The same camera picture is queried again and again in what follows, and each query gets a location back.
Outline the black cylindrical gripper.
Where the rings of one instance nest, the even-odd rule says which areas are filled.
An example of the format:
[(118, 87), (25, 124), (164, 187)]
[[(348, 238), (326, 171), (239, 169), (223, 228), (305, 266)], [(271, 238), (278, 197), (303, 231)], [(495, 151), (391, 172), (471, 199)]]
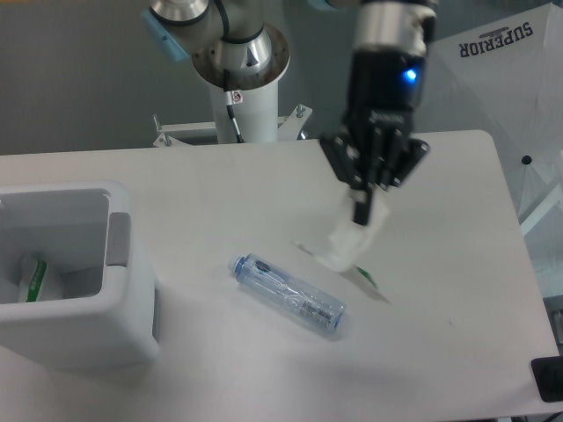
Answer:
[(430, 151), (427, 142), (409, 136), (425, 67), (424, 55), (394, 48), (353, 53), (343, 117), (349, 133), (322, 135), (318, 143), (335, 177), (352, 191), (351, 220), (357, 225), (370, 223), (374, 188), (362, 172), (359, 150), (353, 144), (366, 145), (374, 127), (384, 131), (376, 160), (376, 185), (383, 190), (401, 187)]

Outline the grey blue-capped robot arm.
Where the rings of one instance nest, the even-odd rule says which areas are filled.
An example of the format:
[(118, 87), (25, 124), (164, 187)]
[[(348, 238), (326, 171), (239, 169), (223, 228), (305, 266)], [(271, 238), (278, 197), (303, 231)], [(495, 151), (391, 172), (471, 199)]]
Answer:
[[(434, 1), (357, 1), (347, 105), (339, 130), (320, 138), (337, 179), (353, 192), (354, 223), (369, 223), (374, 192), (400, 186), (426, 155), (414, 139)], [(173, 60), (204, 53), (224, 91), (256, 88), (276, 52), (261, 1), (151, 1), (142, 13)]]

